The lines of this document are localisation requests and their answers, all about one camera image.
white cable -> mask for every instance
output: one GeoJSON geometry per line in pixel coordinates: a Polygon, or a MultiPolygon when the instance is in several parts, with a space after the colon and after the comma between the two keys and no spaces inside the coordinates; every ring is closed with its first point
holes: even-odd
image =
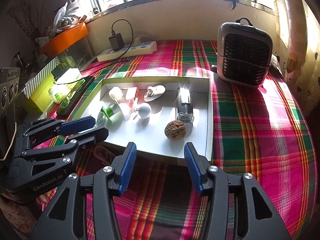
{"type": "Polygon", "coordinates": [[[140,41],[140,38],[141,38],[141,37],[147,37],[147,38],[151,39],[152,41],[155,41],[153,38],[151,38],[151,37],[149,37],[149,36],[147,36],[147,35],[139,35],[137,38],[134,39],[133,45],[134,45],[135,47],[141,45],[141,43],[142,43],[142,42],[140,41]]]}

power strip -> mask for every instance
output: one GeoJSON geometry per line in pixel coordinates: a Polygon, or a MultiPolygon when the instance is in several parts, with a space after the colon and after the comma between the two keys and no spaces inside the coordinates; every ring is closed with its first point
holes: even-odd
{"type": "MultiPolygon", "coordinates": [[[[113,49],[106,49],[99,56],[97,56],[98,61],[111,60],[119,57],[123,54],[129,45],[124,46],[121,50],[114,51],[113,49]]],[[[137,55],[152,54],[157,50],[157,43],[155,41],[144,42],[139,46],[132,46],[122,57],[132,57],[137,55]]]]}

power adapter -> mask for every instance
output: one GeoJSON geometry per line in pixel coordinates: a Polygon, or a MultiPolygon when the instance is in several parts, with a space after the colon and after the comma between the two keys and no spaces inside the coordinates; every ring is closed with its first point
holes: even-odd
{"type": "Polygon", "coordinates": [[[122,49],[124,47],[124,41],[121,33],[116,34],[115,31],[112,31],[111,33],[112,33],[112,36],[109,37],[111,48],[114,51],[122,49]]]}

orange box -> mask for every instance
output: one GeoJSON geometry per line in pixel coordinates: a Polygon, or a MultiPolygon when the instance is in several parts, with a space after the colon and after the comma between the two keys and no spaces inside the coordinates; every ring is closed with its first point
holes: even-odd
{"type": "Polygon", "coordinates": [[[78,24],[45,44],[40,49],[40,54],[45,54],[47,57],[55,57],[88,34],[85,23],[78,24]]]}

black fan grille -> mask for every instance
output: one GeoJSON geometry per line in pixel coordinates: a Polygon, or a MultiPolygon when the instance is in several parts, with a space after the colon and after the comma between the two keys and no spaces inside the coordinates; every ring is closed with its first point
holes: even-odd
{"type": "Polygon", "coordinates": [[[259,86],[269,69],[270,47],[263,41],[230,33],[225,37],[223,75],[248,85],[259,86]]]}

